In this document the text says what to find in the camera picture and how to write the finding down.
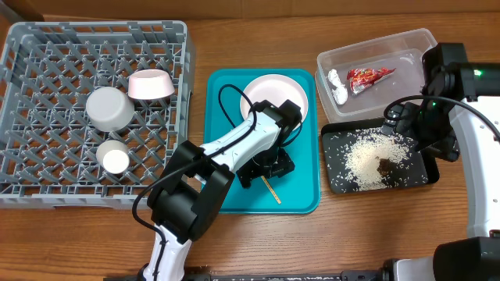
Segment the wooden chopstick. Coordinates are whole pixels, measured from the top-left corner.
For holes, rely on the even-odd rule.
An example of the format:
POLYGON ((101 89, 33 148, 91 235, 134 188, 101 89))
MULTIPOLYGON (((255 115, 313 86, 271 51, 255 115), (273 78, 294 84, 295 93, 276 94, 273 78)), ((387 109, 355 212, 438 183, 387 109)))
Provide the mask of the wooden chopstick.
POLYGON ((261 176, 261 179, 262 181, 265 183, 266 187, 268 188, 269 192, 273 195, 273 198, 274 200, 279 204, 281 205, 281 200, 280 198, 278 197, 277 193, 275 192, 275 190, 272 188, 272 186, 270 185, 269 181, 267 180, 267 178, 265 176, 261 176))

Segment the white tissue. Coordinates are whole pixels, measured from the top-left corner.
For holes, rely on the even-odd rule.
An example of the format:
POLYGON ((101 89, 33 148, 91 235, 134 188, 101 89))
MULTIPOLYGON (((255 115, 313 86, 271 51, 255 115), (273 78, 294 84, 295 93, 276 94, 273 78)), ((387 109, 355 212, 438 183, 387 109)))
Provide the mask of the white tissue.
POLYGON ((329 71, 328 80, 334 86, 333 97, 338 105, 343 105, 348 100, 348 91, 346 86, 341 82, 337 70, 332 69, 329 71))

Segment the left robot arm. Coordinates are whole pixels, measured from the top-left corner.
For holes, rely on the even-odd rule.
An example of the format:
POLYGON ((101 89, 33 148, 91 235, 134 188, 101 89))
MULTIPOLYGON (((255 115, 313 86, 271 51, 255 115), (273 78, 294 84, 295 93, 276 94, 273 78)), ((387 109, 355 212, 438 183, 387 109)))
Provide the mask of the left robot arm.
POLYGON ((278 107, 260 101, 223 137, 201 146, 183 142, 151 185, 147 205, 155 244, 138 279, 183 279, 191 244, 212 225, 234 180, 248 188, 261 176, 282 177, 294 170, 284 148, 301 120, 299 106, 290 100, 278 107))

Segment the grey bowl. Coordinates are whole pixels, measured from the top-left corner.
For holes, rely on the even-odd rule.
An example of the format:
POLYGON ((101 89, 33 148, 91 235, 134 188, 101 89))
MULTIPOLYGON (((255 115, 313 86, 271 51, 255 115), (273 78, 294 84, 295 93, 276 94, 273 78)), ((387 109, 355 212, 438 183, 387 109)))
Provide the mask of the grey bowl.
POLYGON ((93 91, 87 98, 85 110, 91 125, 103 132, 122 130, 135 113, 134 103, 114 87, 93 91))

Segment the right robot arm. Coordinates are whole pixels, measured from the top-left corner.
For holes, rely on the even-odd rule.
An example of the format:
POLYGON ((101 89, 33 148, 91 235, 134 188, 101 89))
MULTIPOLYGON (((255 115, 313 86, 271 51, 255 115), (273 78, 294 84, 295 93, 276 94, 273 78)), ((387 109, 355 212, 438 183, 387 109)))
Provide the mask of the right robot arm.
POLYGON ((387 261, 382 280, 499 278, 499 65, 450 62, 426 70, 420 95, 389 104, 384 117, 419 150, 462 158, 468 200, 467 237, 433 255, 387 261))

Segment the white paper cup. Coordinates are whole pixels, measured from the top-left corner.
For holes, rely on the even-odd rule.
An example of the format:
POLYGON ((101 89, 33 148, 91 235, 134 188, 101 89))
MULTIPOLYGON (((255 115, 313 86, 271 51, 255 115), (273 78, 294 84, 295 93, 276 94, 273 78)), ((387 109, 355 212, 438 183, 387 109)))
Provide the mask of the white paper cup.
POLYGON ((98 163, 109 173, 119 174, 127 170, 130 164, 128 147, 117 140, 107 140, 96 151, 98 163))

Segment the pink bowl with rice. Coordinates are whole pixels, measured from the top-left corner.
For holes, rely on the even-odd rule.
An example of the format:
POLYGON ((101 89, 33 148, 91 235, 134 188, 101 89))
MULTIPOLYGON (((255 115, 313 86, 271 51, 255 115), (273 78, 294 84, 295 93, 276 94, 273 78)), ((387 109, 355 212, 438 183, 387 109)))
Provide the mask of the pink bowl with rice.
POLYGON ((168 72, 160 69, 143 69, 129 76, 128 96, 136 100, 155 100, 175 93, 168 72))

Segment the white round plate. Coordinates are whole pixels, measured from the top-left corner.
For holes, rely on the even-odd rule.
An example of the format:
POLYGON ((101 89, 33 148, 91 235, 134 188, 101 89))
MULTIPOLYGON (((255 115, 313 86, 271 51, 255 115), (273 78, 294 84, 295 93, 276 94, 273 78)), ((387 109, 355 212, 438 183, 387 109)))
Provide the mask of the white round plate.
POLYGON ((243 90, 252 104, 258 101, 269 101, 280 107, 286 100, 292 101, 300 108, 302 121, 305 120, 309 101, 305 90, 298 82, 280 74, 266 74, 251 81, 243 90))

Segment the red snack wrapper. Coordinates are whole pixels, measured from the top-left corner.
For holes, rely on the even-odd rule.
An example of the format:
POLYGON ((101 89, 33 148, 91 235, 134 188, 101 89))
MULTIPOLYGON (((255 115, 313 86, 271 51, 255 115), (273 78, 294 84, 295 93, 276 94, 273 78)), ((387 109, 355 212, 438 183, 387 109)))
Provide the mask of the red snack wrapper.
POLYGON ((358 68, 351 69, 347 74, 348 85, 354 95, 358 95, 364 90, 372 87, 391 76, 396 69, 382 67, 380 69, 358 68))

